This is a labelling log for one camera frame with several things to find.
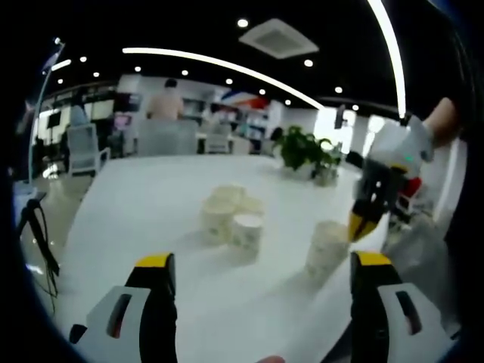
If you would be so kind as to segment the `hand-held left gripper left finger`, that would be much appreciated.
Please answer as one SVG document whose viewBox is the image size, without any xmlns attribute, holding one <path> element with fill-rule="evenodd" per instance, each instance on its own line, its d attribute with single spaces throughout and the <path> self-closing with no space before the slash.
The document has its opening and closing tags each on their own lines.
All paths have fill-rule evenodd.
<svg viewBox="0 0 484 363">
<path fill-rule="evenodd" d="M 135 263 L 86 317 L 85 357 L 91 362 L 177 362 L 175 255 Z"/>
</svg>

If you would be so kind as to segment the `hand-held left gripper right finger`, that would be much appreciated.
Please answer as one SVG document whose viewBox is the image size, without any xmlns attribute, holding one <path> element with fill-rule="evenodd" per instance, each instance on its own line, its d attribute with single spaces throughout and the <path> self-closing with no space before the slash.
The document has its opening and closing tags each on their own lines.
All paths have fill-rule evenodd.
<svg viewBox="0 0 484 363">
<path fill-rule="evenodd" d="M 351 253 L 352 362 L 438 362 L 453 341 L 441 313 L 381 253 Z"/>
</svg>

